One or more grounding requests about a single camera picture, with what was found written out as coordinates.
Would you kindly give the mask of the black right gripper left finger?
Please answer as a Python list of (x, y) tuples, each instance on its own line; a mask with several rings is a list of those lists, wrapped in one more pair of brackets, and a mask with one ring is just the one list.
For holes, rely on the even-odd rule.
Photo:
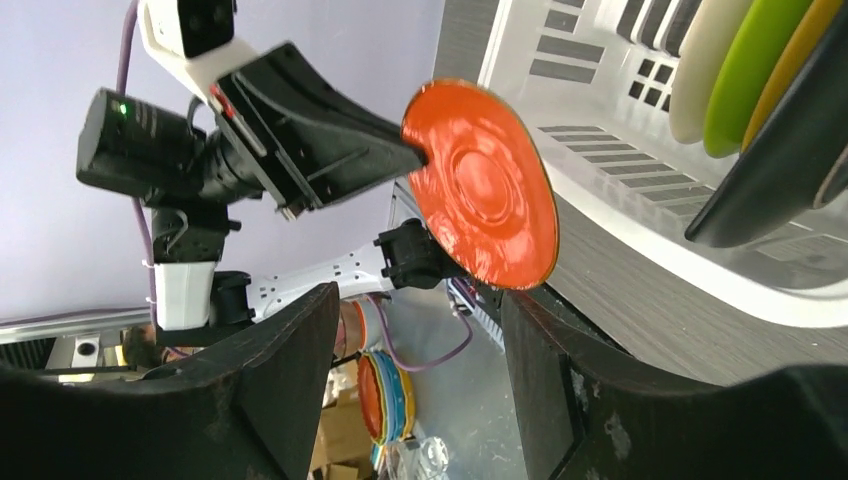
[(340, 298), (323, 283), (143, 377), (62, 384), (1, 372), (5, 479), (304, 479)]

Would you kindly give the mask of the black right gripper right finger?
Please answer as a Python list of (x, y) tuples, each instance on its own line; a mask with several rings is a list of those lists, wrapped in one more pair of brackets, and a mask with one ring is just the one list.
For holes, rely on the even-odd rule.
[(501, 305), (532, 479), (843, 479), (847, 370), (790, 366), (716, 386), (572, 327), (524, 292)]

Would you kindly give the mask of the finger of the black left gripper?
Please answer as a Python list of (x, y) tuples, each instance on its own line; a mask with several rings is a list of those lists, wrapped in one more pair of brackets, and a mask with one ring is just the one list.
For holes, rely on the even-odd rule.
[(346, 201), (427, 165), (397, 124), (335, 90), (284, 43), (215, 83), (216, 123), (287, 212)]

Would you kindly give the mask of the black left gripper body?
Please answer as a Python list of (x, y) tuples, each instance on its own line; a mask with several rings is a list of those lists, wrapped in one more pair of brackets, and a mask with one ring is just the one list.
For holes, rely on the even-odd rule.
[(79, 134), (76, 178), (146, 206), (228, 205), (264, 191), (220, 131), (108, 88), (94, 94)]

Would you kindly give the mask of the orange red bowl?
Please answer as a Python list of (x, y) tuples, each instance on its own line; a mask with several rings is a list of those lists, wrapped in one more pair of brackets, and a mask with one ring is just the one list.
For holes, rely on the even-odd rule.
[(517, 112), (476, 84), (436, 79), (408, 104), (401, 134), (425, 154), (408, 183), (446, 253), (499, 288), (544, 283), (557, 263), (560, 223), (542, 158)]

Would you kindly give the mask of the teal square plate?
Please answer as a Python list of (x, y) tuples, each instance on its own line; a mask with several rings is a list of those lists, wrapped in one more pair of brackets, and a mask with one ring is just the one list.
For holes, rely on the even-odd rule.
[(846, 2), (748, 149), (740, 148), (736, 163), (686, 228), (688, 241), (741, 246), (846, 190)]

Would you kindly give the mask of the white patterned bowl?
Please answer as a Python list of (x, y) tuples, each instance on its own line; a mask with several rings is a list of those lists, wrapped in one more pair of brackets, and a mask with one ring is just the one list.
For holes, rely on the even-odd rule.
[(711, 92), (751, 5), (751, 0), (709, 0), (695, 13), (671, 89), (669, 126), (677, 142), (703, 139)]

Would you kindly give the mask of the green plastic plate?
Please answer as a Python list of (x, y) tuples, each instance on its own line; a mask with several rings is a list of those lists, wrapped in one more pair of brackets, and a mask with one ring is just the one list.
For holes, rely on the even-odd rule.
[(703, 145), (713, 158), (739, 150), (760, 94), (810, 1), (754, 1), (730, 45), (706, 112)]

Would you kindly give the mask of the yellow patterned plate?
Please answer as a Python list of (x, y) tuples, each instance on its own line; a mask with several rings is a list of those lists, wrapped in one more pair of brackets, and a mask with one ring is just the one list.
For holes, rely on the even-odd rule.
[(842, 0), (814, 0), (811, 3), (763, 87), (745, 131), (741, 152), (748, 149), (843, 4)]

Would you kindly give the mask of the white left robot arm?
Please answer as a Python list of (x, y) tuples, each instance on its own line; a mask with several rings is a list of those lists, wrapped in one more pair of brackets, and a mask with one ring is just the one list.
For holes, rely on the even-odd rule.
[(292, 43), (215, 80), (214, 131), (112, 89), (98, 90), (79, 135), (77, 179), (139, 201), (152, 214), (157, 337), (209, 346), (274, 316), (314, 286), (343, 298), (462, 274), (419, 219), (334, 260), (292, 273), (218, 265), (240, 229), (230, 205), (270, 196), (287, 218), (330, 207), (425, 164), (391, 123), (335, 90)]

